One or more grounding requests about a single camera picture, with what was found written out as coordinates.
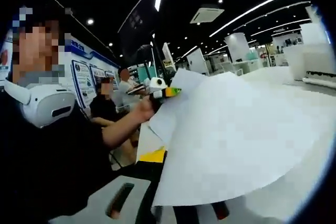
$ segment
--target yellow tag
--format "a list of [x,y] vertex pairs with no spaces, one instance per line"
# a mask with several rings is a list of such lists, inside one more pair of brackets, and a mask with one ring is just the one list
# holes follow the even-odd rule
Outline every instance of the yellow tag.
[[163,163],[164,153],[165,149],[164,147],[161,147],[159,150],[155,152],[141,155],[139,161],[149,163]]

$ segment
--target yellow object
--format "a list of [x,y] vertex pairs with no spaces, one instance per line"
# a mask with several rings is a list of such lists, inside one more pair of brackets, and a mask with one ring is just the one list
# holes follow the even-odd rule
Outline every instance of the yellow object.
[[174,97],[180,93],[181,89],[177,88],[166,88],[165,89],[165,94],[166,97]]
[[159,150],[155,152],[141,155],[139,161],[149,163],[163,163],[165,151],[166,151],[165,148],[161,147]]

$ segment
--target green object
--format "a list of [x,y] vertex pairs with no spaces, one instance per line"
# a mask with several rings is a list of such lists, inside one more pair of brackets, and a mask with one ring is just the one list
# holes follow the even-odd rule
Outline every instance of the green object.
[[[151,78],[156,77],[154,66],[151,66],[150,68],[148,68],[148,71],[149,71]],[[139,76],[140,82],[143,82],[145,79],[148,78],[145,67],[138,68],[138,76]]]

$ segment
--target hand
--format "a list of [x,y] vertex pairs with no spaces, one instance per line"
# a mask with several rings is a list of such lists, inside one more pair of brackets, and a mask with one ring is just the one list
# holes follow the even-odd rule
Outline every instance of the hand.
[[144,97],[131,112],[139,123],[147,122],[155,113],[149,97]]

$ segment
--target table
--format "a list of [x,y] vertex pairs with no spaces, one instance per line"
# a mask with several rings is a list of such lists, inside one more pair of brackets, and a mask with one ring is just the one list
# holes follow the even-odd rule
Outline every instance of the table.
[[[326,101],[336,108],[336,90],[294,81],[289,67],[262,68],[241,78],[252,85],[280,90],[308,90],[328,94]],[[333,130],[325,132],[302,162],[274,183],[247,195],[226,201],[230,216],[221,223],[282,223],[291,218],[307,200],[319,181],[333,144]],[[163,142],[148,127],[141,125],[138,157],[156,150]]]

